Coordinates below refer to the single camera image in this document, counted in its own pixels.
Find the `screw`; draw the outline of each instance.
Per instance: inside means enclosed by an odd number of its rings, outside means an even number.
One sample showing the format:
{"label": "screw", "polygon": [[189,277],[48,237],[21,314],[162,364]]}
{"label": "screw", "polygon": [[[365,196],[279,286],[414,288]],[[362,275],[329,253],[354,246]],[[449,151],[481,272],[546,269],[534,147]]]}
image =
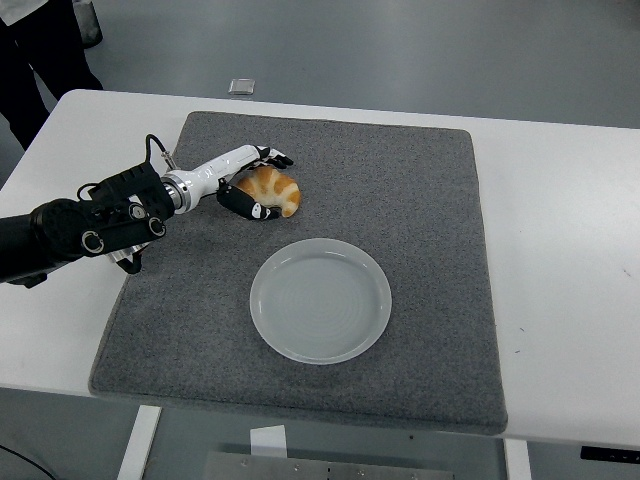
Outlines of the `screw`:
{"label": "screw", "polygon": [[147,212],[140,205],[131,205],[129,215],[135,220],[140,220],[147,215]]}

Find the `gray mat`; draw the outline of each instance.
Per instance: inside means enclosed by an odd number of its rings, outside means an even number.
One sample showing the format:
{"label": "gray mat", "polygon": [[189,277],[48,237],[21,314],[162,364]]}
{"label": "gray mat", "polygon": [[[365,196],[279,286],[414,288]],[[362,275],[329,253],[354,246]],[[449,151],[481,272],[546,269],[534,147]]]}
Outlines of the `gray mat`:
{"label": "gray mat", "polygon": [[[356,425],[496,434],[500,377],[473,145],[460,130],[194,112],[183,169],[243,144],[296,163],[289,219],[244,220],[215,197],[169,220],[129,278],[90,390],[195,406]],[[393,309],[378,342],[336,365],[272,350],[249,311],[251,283],[280,248],[314,237],[363,249],[386,273]]]}

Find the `plate rim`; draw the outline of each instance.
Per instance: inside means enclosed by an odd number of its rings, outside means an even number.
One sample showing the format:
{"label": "plate rim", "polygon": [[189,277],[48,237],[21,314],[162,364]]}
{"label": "plate rim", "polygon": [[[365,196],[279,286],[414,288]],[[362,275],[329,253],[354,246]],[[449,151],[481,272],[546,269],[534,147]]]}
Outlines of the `plate rim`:
{"label": "plate rim", "polygon": [[[357,252],[358,255],[363,256],[367,260],[367,263],[365,264],[366,268],[372,268],[373,270],[376,271],[377,276],[371,273],[370,275],[374,278],[374,281],[378,286],[380,295],[384,296],[383,301],[380,302],[381,306],[383,307],[381,316],[384,316],[384,320],[380,322],[381,326],[378,327],[379,331],[375,330],[373,335],[369,335],[360,344],[358,344],[357,347],[351,349],[348,352],[342,353],[334,357],[323,357],[323,358],[307,357],[304,355],[300,355],[296,352],[293,352],[291,350],[288,350],[286,348],[280,348],[274,345],[270,341],[269,335],[265,335],[259,323],[256,321],[256,315],[258,315],[258,313],[256,312],[257,303],[259,302],[255,300],[255,297],[257,295],[257,289],[259,288],[257,286],[259,280],[262,277],[268,275],[269,272],[278,268],[279,265],[281,265],[281,263],[274,264],[274,259],[280,256],[283,251],[288,249],[299,248],[300,244],[303,244],[303,243],[308,244],[311,242],[313,243],[317,242],[319,245],[326,245],[327,243],[339,245],[340,248],[342,249],[350,249],[353,252]],[[363,249],[351,243],[345,242],[343,240],[338,240],[335,238],[326,238],[326,237],[306,238],[306,239],[298,240],[296,242],[289,243],[288,245],[285,245],[284,247],[278,249],[276,252],[270,255],[269,258],[267,258],[267,260],[265,260],[265,262],[258,269],[258,272],[253,278],[253,282],[251,284],[251,292],[249,294],[249,309],[251,312],[251,320],[256,330],[260,334],[260,337],[262,337],[262,339],[267,343],[267,345],[269,345],[273,350],[278,352],[280,355],[290,360],[294,360],[296,362],[306,363],[310,365],[333,365],[336,363],[346,362],[347,360],[356,358],[357,356],[361,355],[362,353],[367,351],[369,348],[371,348],[380,339],[384,331],[387,329],[389,320],[391,318],[392,303],[393,303],[393,298],[391,295],[391,286],[389,284],[389,279],[387,278],[386,274],[384,273],[384,270],[382,270],[382,267],[380,267],[378,262],[376,262],[375,259],[371,255],[369,255],[367,252],[365,252]]]}

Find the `plate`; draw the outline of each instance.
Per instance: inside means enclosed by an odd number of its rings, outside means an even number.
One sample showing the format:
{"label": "plate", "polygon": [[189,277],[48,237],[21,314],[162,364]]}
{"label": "plate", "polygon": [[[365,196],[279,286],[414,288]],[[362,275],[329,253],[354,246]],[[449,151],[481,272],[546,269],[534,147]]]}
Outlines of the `plate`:
{"label": "plate", "polygon": [[291,360],[328,365],[360,355],[384,332],[391,289],[380,266],[349,243],[312,238],[274,253],[251,286],[253,323]]}

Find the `leg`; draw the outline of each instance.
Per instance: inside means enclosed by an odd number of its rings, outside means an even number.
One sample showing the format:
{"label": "leg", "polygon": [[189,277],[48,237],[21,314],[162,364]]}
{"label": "leg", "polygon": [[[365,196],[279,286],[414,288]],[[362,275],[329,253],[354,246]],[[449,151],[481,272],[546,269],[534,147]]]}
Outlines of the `leg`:
{"label": "leg", "polygon": [[87,65],[71,0],[49,0],[9,29],[58,100],[77,88],[102,90]]}
{"label": "leg", "polygon": [[0,113],[26,150],[49,116],[33,72],[22,56],[9,29],[0,20]]}

